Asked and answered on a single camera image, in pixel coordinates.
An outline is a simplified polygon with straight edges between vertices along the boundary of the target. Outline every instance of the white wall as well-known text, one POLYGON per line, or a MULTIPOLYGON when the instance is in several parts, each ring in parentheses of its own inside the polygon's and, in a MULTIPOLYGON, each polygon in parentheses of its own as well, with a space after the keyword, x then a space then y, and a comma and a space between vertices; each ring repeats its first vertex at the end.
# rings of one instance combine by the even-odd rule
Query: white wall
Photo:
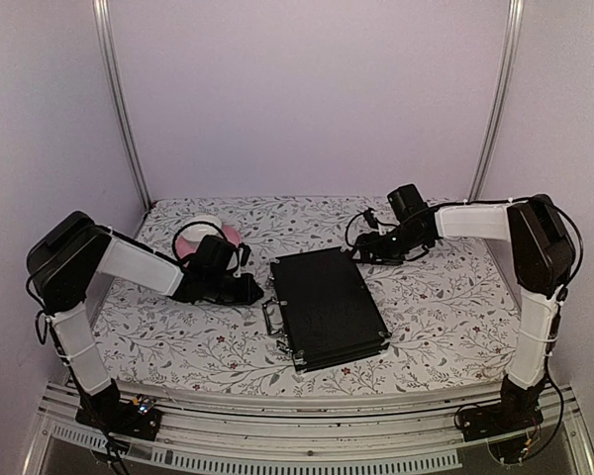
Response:
POLYGON ((509 2, 115 0, 155 198, 464 197, 509 2))
POLYGON ((21 470, 53 350, 24 292, 29 248, 75 209, 130 232, 140 205, 90 0, 0 1, 0 475, 21 470))
MULTIPOLYGON (((594 442, 594 0, 527 2, 484 196, 546 192, 585 238, 553 369, 571 381, 594 442)), ((499 249, 511 267, 506 248, 499 249)))

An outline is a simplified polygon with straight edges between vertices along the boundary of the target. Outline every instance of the floral mat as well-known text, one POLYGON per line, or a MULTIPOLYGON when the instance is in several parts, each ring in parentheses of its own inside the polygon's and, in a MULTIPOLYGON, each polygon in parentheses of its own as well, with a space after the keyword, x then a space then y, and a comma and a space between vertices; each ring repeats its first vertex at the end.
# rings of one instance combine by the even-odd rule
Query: floral mat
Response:
MULTIPOLYGON (((342 245, 348 220, 367 207, 394 221, 383 198, 162 200, 138 240, 170 254, 193 215, 216 215, 250 245, 246 271, 264 288, 271 259, 342 245)), ((233 394, 383 394, 501 379, 519 313, 483 241, 445 239, 421 260, 359 268, 393 333, 380 356, 299 375, 265 332, 261 302, 272 290, 251 307, 191 306, 119 279, 95 325, 99 350, 121 380, 233 394)))

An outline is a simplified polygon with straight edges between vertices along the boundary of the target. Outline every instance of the briefcase handle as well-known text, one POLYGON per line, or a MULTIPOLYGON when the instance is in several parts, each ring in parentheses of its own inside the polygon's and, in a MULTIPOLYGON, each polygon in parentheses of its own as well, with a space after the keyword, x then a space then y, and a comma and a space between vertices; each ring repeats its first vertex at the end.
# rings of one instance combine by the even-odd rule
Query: briefcase handle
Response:
POLYGON ((268 336, 278 338, 284 334, 284 328, 279 328, 278 330, 273 328, 273 323, 270 321, 270 313, 268 312, 268 307, 270 307, 271 305, 277 305, 281 307, 283 305, 287 305, 287 302, 280 302, 273 297, 261 304, 261 310, 264 313, 264 322, 266 323, 266 333, 268 333, 268 336))

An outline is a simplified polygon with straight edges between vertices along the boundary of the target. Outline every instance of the cable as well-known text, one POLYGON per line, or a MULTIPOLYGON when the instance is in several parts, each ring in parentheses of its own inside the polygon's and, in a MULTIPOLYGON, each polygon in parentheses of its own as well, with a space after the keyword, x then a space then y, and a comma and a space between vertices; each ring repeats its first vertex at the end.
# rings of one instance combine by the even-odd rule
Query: cable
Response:
POLYGON ((574 233, 576 234, 576 239, 578 240, 578 249, 579 249, 578 250, 578 259, 576 261, 576 267, 574 267, 574 270, 572 271, 572 273, 569 275, 569 277, 563 284, 562 288, 566 289, 567 286, 570 284, 570 282, 572 280, 574 280, 574 277, 576 277, 576 274, 578 274, 578 271, 581 268, 581 265, 583 265, 583 255, 585 253, 585 249, 584 249, 584 245, 583 245, 583 236, 581 235, 581 231, 578 230, 576 223, 574 223, 574 221, 567 215, 567 213, 565 213, 563 210, 561 210, 558 206, 554 205, 553 203, 549 203, 548 201, 545 201, 545 200, 542 200, 539 198, 535 198, 535 197, 533 197, 532 200, 536 201, 538 203, 542 203, 545 206, 548 206, 549 208, 552 208, 555 211, 557 211, 570 224, 570 226, 574 230, 574 233))
MULTIPOLYGON (((460 412, 461 412, 463 409, 465 409, 465 408, 471 408, 471 407, 472 407, 472 408, 477 408, 477 409, 480 409, 480 410, 482 410, 482 411, 484 411, 485 413, 488 413, 488 414, 498 414, 498 413, 500 412, 500 410, 491 411, 491 410, 490 410, 488 407, 486 407, 486 406, 481 406, 481 405, 479 405, 479 404, 477 404, 477 403, 468 403, 468 404, 463 404, 462 406, 458 407, 458 408, 457 408, 457 411, 455 411, 455 414, 453 414, 453 425, 454 425, 454 426, 455 426, 455 428, 457 428, 458 430, 462 430, 462 426, 461 426, 460 424, 458 424, 458 423, 457 423, 457 421, 458 421, 458 418, 457 418, 457 417, 459 416, 459 413, 460 413, 460 412)), ((495 421, 493 421, 493 424, 495 424, 495 426, 497 426, 499 429, 503 430, 501 427, 499 427, 499 426, 497 425, 497 423, 495 423, 495 421)))
POLYGON ((380 226, 385 226, 387 228, 396 228, 398 226, 398 225, 395 225, 393 223, 383 223, 378 218, 374 218, 374 220, 376 221, 376 224, 378 224, 380 226))
POLYGON ((544 445, 542 445, 536 452, 533 452, 532 454, 527 453, 526 456, 522 459, 518 458, 519 462, 517 462, 517 463, 508 462, 508 463, 503 463, 503 465, 520 465, 528 460, 532 460, 533 458, 538 456, 540 453, 542 453, 545 450, 545 448, 548 447, 552 443, 552 441, 554 440, 554 437, 556 436, 559 429, 561 428, 561 424, 563 423, 563 411, 565 410, 565 401, 563 399, 563 393, 561 393, 561 390, 559 389, 559 387, 552 380, 552 376, 550 375, 550 372, 549 372, 548 360, 549 360, 549 356, 547 356, 545 358, 545 362, 544 362, 545 377, 546 377, 547 381, 549 381, 550 386, 552 386, 552 388, 554 388, 554 391, 556 391, 556 394, 558 395, 558 399, 560 402, 560 409, 559 409, 558 421, 556 422, 556 426, 554 426, 554 430, 552 431, 552 434, 550 435, 550 437, 547 438, 544 445))
MULTIPOLYGON (((412 213, 410 216, 408 216, 405 220, 403 220, 399 225, 394 225, 395 227, 402 227, 407 225, 408 223, 410 223, 411 221, 415 220, 416 218, 420 217, 421 215, 424 215, 425 213, 430 213, 430 212, 434 212, 439 210, 440 208, 444 208, 445 206, 469 206, 469 205, 507 205, 509 203, 519 203, 519 202, 523 202, 523 201, 528 201, 530 200, 531 197, 528 196, 523 196, 520 198, 515 198, 515 199, 511 199, 511 200, 475 200, 475 201, 445 201, 442 203, 437 203, 436 205, 432 205, 429 206, 427 208, 424 208, 422 210, 417 211, 416 213, 412 213)), ((382 237, 377 237, 374 240, 371 240, 370 242, 362 242, 361 244, 357 244, 356 242, 354 244, 351 244, 349 242, 349 238, 347 236, 348 232, 349 232, 349 228, 351 226, 351 224, 354 222, 354 220, 356 220, 360 215, 362 215, 362 213, 359 213, 358 215, 355 215, 347 224, 346 227, 346 244, 349 247, 355 248, 355 249, 359 249, 362 247, 366 247, 369 245, 373 245, 376 243, 379 243, 387 238, 389 238, 388 235, 384 235, 382 237)))
POLYGON ((229 240, 227 239, 227 235, 225 235, 225 232, 221 228, 214 225, 213 223, 210 223, 208 221, 192 221, 191 223, 187 223, 185 226, 180 228, 174 234, 174 237, 171 240, 171 253, 174 255, 174 257, 176 257, 176 260, 178 260, 178 261, 181 260, 181 257, 178 255, 178 252, 176 251, 176 241, 178 240, 178 237, 183 233, 183 231, 187 230, 188 228, 191 228, 192 226, 196 226, 196 225, 206 225, 206 226, 209 226, 210 228, 213 228, 220 234, 220 237, 222 239, 224 239, 226 242, 229 242, 229 240))
MULTIPOLYGON (((40 272, 42 272, 47 267, 47 265, 50 264, 50 262, 51 262, 51 259, 47 260, 44 264, 42 264, 34 273, 32 273, 29 276, 29 278, 27 279, 27 282, 25 284, 25 290, 27 291, 27 294, 29 294, 29 296, 33 300, 35 300, 38 303, 38 305, 40 305, 40 307, 42 308, 36 314, 36 319, 35 319, 36 335, 38 336, 38 340, 40 341, 41 344, 45 344, 47 342, 47 336, 49 334, 50 326, 49 326, 49 323, 47 322, 47 320, 45 319, 44 332, 40 332, 40 317, 42 315, 48 315, 49 312, 48 312, 47 307, 44 304, 43 300, 40 298, 40 296, 36 295, 34 293, 34 291, 31 289, 31 283, 33 282, 33 279, 35 279, 38 276, 38 274, 40 272)), ((61 345, 59 344, 57 336, 54 333, 54 330, 52 328, 50 328, 50 336, 52 337, 52 339, 55 343, 55 348, 57 349, 57 354, 63 354, 61 345)), ((119 454, 118 442, 106 430, 103 429, 103 424, 96 417, 96 414, 95 414, 92 406, 90 405, 90 400, 88 399, 87 396, 85 396, 85 392, 83 391, 83 388, 79 384, 79 381, 77 380, 77 377, 76 377, 72 367, 70 366, 70 364, 66 364, 66 367, 68 368, 68 371, 70 372, 70 375, 75 382, 75 387, 77 388, 77 392, 79 393, 80 400, 82 401, 82 403, 84 405, 85 411, 88 413, 88 415, 90 416, 90 419, 92 419, 92 421, 94 421, 97 428, 99 428, 99 430, 101 431, 101 433, 107 440, 106 451, 108 452, 108 466, 117 475, 131 475, 130 472, 128 471, 128 468, 126 467, 125 463, 123 462, 121 455, 119 454), (114 455, 115 455, 116 460, 114 462, 111 461, 111 458, 112 458, 111 450, 114 452, 114 455), (123 473, 121 473, 117 470, 117 467, 114 465, 115 463, 119 463, 119 465, 123 469, 123 473)))
POLYGON ((347 244, 348 247, 354 248, 356 246, 356 243, 351 244, 349 242, 349 235, 348 235, 349 234, 349 228, 352 226, 352 223, 354 223, 354 221, 356 221, 358 218, 360 218, 361 216, 363 216, 363 213, 364 213, 364 211, 361 211, 361 212, 355 214, 351 218, 351 220, 349 220, 349 223, 347 223, 347 226, 346 226, 346 244, 347 244))

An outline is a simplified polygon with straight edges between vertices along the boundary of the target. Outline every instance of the black cable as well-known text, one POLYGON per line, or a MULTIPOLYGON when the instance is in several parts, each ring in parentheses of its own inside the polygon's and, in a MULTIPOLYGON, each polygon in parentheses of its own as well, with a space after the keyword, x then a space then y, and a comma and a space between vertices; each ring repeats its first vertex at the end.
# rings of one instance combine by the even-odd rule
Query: black cable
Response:
MULTIPOLYGON (((45 319, 44 332, 40 332, 39 321, 40 321, 40 317, 42 315, 49 315, 49 312, 48 312, 47 307, 44 304, 43 300, 38 295, 36 295, 33 292, 33 290, 31 289, 31 283, 33 282, 33 279, 35 279, 36 276, 40 272, 42 272, 47 267, 47 265, 50 264, 50 262, 51 262, 51 259, 47 260, 44 264, 42 264, 34 273, 32 273, 29 276, 29 278, 27 279, 27 282, 25 284, 25 290, 27 291, 27 294, 29 294, 29 296, 33 300, 35 300, 38 303, 38 305, 40 305, 40 307, 42 308, 36 314, 36 319, 35 319, 36 335, 38 336, 38 340, 40 341, 41 344, 45 344, 47 342, 47 336, 49 333, 49 323, 45 319)), ((56 333, 54 333, 53 329, 50 329, 50 334, 53 337, 53 341, 55 342, 55 348, 57 349, 57 354, 59 354, 60 357, 62 357, 62 356, 65 357, 65 354, 63 354, 63 350, 62 350, 61 346, 59 345, 59 341, 58 341, 56 333)), ((80 400, 84 404, 84 409, 90 416, 90 419, 92 419, 92 421, 95 423, 97 428, 99 428, 99 430, 101 431, 103 436, 106 438, 106 441, 107 441, 106 450, 108 451, 108 456, 109 456, 108 461, 110 462, 109 463, 110 468, 112 468, 117 475, 120 475, 120 472, 118 472, 117 468, 114 466, 114 463, 119 463, 124 471, 124 473, 121 475, 131 475, 130 472, 128 471, 128 468, 126 467, 125 463, 121 459, 121 456, 119 455, 118 442, 106 430, 103 429, 103 424, 96 417, 94 409, 90 405, 90 400, 88 399, 87 396, 85 396, 85 392, 83 391, 83 388, 80 386, 79 381, 77 381, 77 377, 76 377, 72 367, 70 366, 70 364, 66 363, 66 367, 68 368, 68 371, 70 372, 70 375, 72 376, 72 379, 75 382, 75 387, 77 388, 77 392, 79 393, 80 400), (111 458, 110 450, 111 449, 114 451, 115 457, 116 457, 116 462, 114 462, 114 463, 111 462, 111 460, 110 460, 110 458, 111 458)))
POLYGON ((352 223, 354 223, 354 221, 356 221, 358 218, 360 218, 361 216, 363 216, 363 213, 364 213, 364 211, 361 211, 359 213, 356 213, 351 218, 351 220, 349 220, 349 223, 347 223, 347 226, 346 226, 346 244, 347 244, 348 247, 354 248, 356 246, 356 243, 355 244, 351 244, 349 242, 349 235, 348 235, 349 234, 349 228, 352 226, 352 223))
POLYGON ((376 224, 378 224, 380 226, 386 226, 387 228, 396 228, 398 226, 393 223, 383 223, 378 218, 374 218, 374 221, 376 221, 376 224))
POLYGON ((549 371, 549 367, 548 367, 548 360, 549 360, 549 356, 547 356, 545 358, 545 362, 544 362, 545 378, 547 379, 547 381, 549 381, 550 386, 552 386, 552 388, 554 388, 554 391, 556 391, 556 394, 558 395, 558 399, 560 402, 560 409, 559 409, 558 421, 556 422, 556 426, 554 426, 554 430, 552 431, 552 434, 550 435, 550 437, 547 438, 544 445, 542 445, 536 452, 533 452, 532 454, 527 454, 526 457, 522 458, 521 460, 518 459, 519 462, 517 462, 517 463, 509 462, 509 463, 504 463, 504 465, 520 465, 528 460, 532 460, 533 458, 538 456, 540 453, 542 453, 545 450, 545 448, 548 447, 552 443, 552 441, 554 440, 554 437, 556 436, 559 429, 561 428, 561 424, 563 423, 563 411, 565 409, 565 401, 563 400, 563 393, 561 393, 561 390, 559 389, 559 387, 552 380, 552 376, 550 375, 550 371, 549 371))
MULTIPOLYGON (((462 430, 462 426, 461 426, 460 424, 458 424, 458 423, 457 423, 457 421, 458 421, 458 418, 457 418, 457 417, 459 416, 459 413, 460 413, 460 412, 461 412, 463 409, 465 409, 465 408, 471 408, 471 407, 473 407, 473 408, 477 408, 477 409, 481 409, 481 410, 482 410, 482 411, 484 411, 485 413, 487 413, 487 414, 491 414, 491 415, 492 415, 492 414, 498 414, 498 413, 500 412, 500 410, 492 411, 492 410, 490 410, 488 407, 486 407, 486 406, 481 406, 481 405, 479 405, 479 404, 477 404, 477 403, 468 403, 468 404, 463 404, 462 406, 458 407, 458 408, 457 408, 457 411, 455 411, 455 414, 453 414, 453 425, 454 425, 454 426, 455 426, 455 428, 457 428, 458 430, 462 430)), ((495 424, 495 426, 497 426, 497 428, 499 428, 499 429, 501 429, 501 430, 504 430, 503 428, 499 427, 499 426, 497 425, 497 423, 495 423, 495 421, 493 421, 493 424, 495 424)))
POLYGON ((570 224, 570 226, 574 230, 574 233, 576 234, 576 239, 578 240, 578 260, 576 261, 576 267, 574 267, 574 270, 572 271, 572 273, 569 275, 569 277, 563 284, 562 288, 566 289, 567 286, 570 284, 570 282, 572 282, 572 280, 574 280, 574 277, 576 277, 576 274, 578 274, 578 271, 581 268, 581 265, 583 265, 583 255, 585 253, 585 248, 583 245, 583 236, 581 235, 581 231, 578 230, 576 223, 574 223, 574 221, 567 215, 567 213, 565 213, 563 210, 561 210, 558 206, 554 205, 553 203, 549 203, 548 201, 538 199, 538 198, 532 198, 532 200, 536 201, 538 203, 542 203, 545 206, 548 206, 549 208, 552 208, 555 211, 557 211, 570 224))
POLYGON ((187 230, 188 228, 191 228, 192 226, 196 226, 196 225, 206 225, 206 226, 209 226, 209 227, 213 228, 214 230, 216 230, 220 234, 220 237, 222 239, 224 239, 226 242, 229 242, 229 240, 227 239, 227 235, 225 235, 225 232, 222 231, 221 228, 217 227, 213 223, 210 223, 208 221, 192 221, 191 223, 187 223, 185 226, 183 226, 182 228, 180 228, 174 234, 174 237, 171 240, 171 253, 176 258, 176 260, 178 260, 178 261, 181 260, 181 257, 178 255, 178 252, 176 251, 176 241, 178 240, 178 237, 180 237, 180 235, 183 233, 183 231, 187 230))

